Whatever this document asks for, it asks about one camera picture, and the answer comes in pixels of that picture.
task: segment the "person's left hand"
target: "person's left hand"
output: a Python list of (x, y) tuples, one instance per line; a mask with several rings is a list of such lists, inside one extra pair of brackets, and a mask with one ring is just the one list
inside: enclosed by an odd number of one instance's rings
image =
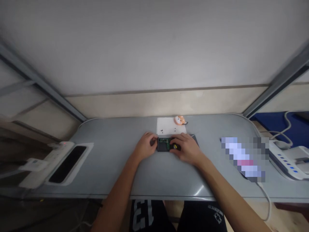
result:
[(157, 148), (157, 138), (158, 136), (156, 134), (146, 132), (138, 141), (132, 156), (136, 157), (139, 161), (151, 156)]

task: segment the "black screen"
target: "black screen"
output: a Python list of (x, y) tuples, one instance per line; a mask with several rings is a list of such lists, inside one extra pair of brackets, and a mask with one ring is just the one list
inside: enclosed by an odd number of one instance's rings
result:
[(85, 150), (86, 147), (84, 146), (74, 147), (74, 149), (62, 162), (62, 164), (54, 172), (54, 174), (49, 178), (49, 181), (54, 183), (63, 182)]

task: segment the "black shorts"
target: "black shorts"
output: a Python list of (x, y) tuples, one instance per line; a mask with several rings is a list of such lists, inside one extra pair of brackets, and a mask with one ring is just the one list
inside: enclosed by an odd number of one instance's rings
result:
[[(130, 232), (176, 232), (160, 200), (133, 200)], [(185, 201), (178, 229), (186, 231), (227, 232), (224, 214), (216, 201)]]

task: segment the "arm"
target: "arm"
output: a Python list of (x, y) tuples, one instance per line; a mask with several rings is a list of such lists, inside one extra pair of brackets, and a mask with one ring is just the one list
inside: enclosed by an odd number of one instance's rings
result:
[[(91, 232), (119, 231), (129, 201), (137, 167), (143, 159), (155, 152), (157, 147), (156, 139), (157, 136), (150, 132), (142, 136), (106, 198), (104, 206), (93, 223)], [(151, 140), (155, 140), (152, 146), (150, 145)]]
[(216, 200), (222, 208), (233, 230), (236, 232), (271, 231), (239, 193), (226, 181), (213, 163), (201, 152), (195, 140), (188, 134), (173, 135), (172, 143), (181, 146), (181, 151), (171, 153), (180, 160), (196, 166), (206, 179)]

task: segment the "green circuit board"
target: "green circuit board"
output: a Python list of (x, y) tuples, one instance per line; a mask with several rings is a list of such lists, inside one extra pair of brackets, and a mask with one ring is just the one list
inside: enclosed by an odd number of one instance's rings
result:
[(160, 139), (159, 138), (159, 143), (166, 143), (166, 148), (167, 148), (167, 150), (170, 150), (170, 141), (171, 141), (171, 139), (170, 138), (168, 138), (168, 139), (166, 139), (166, 138), (164, 138), (164, 139)]

